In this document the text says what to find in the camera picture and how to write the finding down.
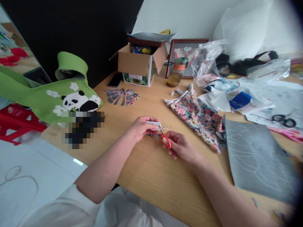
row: green panda bag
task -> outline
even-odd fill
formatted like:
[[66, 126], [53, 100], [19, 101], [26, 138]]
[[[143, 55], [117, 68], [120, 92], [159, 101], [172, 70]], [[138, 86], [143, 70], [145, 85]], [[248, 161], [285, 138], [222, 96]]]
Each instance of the green panda bag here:
[[59, 68], [55, 75], [59, 81], [32, 88], [29, 82], [16, 72], [0, 67], [0, 96], [29, 106], [35, 115], [49, 124], [70, 122], [62, 112], [91, 112], [103, 102], [88, 86], [87, 64], [68, 52], [58, 53]]

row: red plastic stool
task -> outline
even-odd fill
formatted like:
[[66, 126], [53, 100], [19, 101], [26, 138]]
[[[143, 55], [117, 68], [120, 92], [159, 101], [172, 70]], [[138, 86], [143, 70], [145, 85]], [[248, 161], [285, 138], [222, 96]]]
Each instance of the red plastic stool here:
[[[15, 146], [20, 143], [13, 141], [14, 139], [32, 130], [43, 132], [46, 128], [47, 126], [39, 123], [39, 119], [32, 111], [24, 109], [17, 103], [9, 104], [0, 110], [0, 139], [13, 143]], [[16, 132], [6, 135], [8, 129]]]

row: white wall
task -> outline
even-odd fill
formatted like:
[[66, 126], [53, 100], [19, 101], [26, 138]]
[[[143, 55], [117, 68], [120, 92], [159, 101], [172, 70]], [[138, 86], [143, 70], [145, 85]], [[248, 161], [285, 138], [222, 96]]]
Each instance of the white wall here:
[[303, 51], [302, 25], [287, 0], [274, 0], [270, 10], [265, 40], [259, 53], [269, 50], [280, 55]]
[[[133, 32], [160, 32], [167, 28], [176, 38], [212, 38], [227, 8], [242, 0], [144, 0]], [[274, 0], [265, 41], [260, 52], [285, 54], [303, 50], [302, 26], [287, 0]]]
[[228, 7], [240, 0], [144, 0], [133, 32], [170, 29], [176, 38], [211, 38]]

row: paper sheet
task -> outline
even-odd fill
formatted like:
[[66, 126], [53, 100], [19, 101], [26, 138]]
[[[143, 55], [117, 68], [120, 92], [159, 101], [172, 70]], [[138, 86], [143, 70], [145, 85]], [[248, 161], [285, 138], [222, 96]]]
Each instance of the paper sheet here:
[[235, 186], [294, 204], [300, 177], [265, 125], [225, 120]]
[[212, 91], [204, 95], [200, 95], [198, 99], [201, 99], [206, 105], [210, 106], [216, 111], [231, 112], [230, 104], [226, 98], [224, 91]]
[[127, 33], [130, 37], [137, 38], [137, 39], [143, 39], [143, 40], [150, 40], [150, 41], [156, 41], [156, 42], [162, 42], [162, 41], [168, 41], [170, 39], [173, 39], [176, 33], [174, 34], [159, 34], [159, 33], [151, 33], [151, 32], [137, 32], [134, 34]]
[[300, 85], [295, 85], [294, 83], [288, 83], [285, 81], [274, 81], [270, 84], [258, 84], [246, 78], [229, 81], [234, 83], [239, 81], [240, 86], [245, 86], [251, 91], [262, 95], [272, 101], [276, 106], [272, 109], [253, 113], [254, 115], [271, 120], [272, 116], [275, 114], [290, 114], [288, 117], [293, 118], [296, 121], [297, 127], [303, 128], [303, 90], [292, 89], [301, 88]]
[[[269, 127], [274, 127], [274, 128], [280, 128], [280, 129], [289, 129], [287, 127], [285, 127], [284, 125], [280, 124], [279, 122], [273, 122], [269, 119], [254, 115], [254, 114], [248, 114], [245, 115], [248, 121], [260, 124], [260, 125], [266, 125]], [[298, 128], [298, 127], [294, 127], [293, 129], [298, 130], [299, 132], [301, 132], [303, 134], [303, 129], [302, 128]]]

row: smartphone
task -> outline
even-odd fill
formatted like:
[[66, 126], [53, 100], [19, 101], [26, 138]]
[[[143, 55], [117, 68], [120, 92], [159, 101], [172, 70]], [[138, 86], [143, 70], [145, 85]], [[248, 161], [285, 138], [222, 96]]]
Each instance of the smartphone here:
[[109, 84], [107, 85], [108, 87], [119, 87], [120, 83], [122, 81], [122, 74], [116, 74], [114, 77], [111, 79]]

